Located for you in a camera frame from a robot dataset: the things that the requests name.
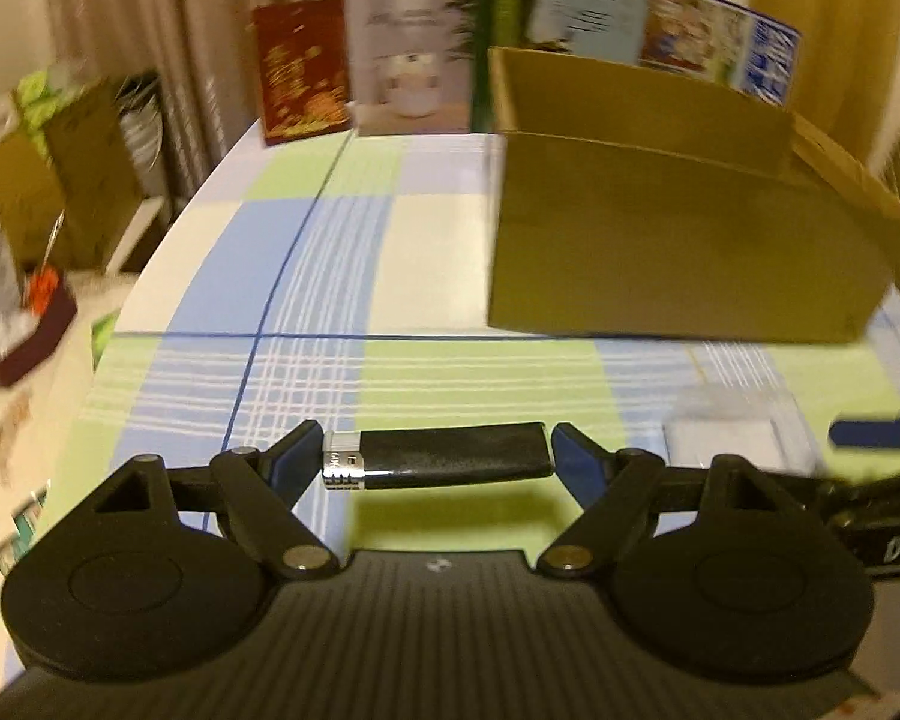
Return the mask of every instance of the cardboard box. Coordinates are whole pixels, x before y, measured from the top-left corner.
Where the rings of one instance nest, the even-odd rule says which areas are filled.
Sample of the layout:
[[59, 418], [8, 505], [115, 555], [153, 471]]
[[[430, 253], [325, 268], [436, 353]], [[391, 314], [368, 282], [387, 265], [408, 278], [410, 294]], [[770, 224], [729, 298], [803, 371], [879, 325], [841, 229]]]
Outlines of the cardboard box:
[[900, 203], [805, 119], [684, 76], [495, 49], [490, 324], [852, 341], [900, 260]]
[[143, 192], [122, 138], [113, 89], [102, 83], [44, 127], [53, 165], [21, 130], [0, 141], [0, 224], [21, 269], [39, 264], [61, 211], [50, 258], [60, 269], [101, 269]]

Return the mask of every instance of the table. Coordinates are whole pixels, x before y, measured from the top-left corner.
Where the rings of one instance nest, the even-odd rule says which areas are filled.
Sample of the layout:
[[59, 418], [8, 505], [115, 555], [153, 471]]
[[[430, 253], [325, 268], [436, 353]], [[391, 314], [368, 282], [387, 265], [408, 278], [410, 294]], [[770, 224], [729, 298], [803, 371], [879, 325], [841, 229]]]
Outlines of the table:
[[[849, 346], [537, 338], [485, 325], [487, 136], [264, 149], [247, 132], [125, 303], [53, 481], [48, 524], [130, 456], [205, 464], [304, 418], [360, 430], [570, 421], [608, 448], [665, 454], [677, 396], [711, 382], [784, 389], [823, 461], [854, 479], [900, 456], [833, 452], [837, 413], [900, 410], [900, 296]], [[578, 514], [556, 479], [327, 493], [298, 516], [338, 551], [522, 547]], [[212, 517], [187, 524], [215, 530]]]

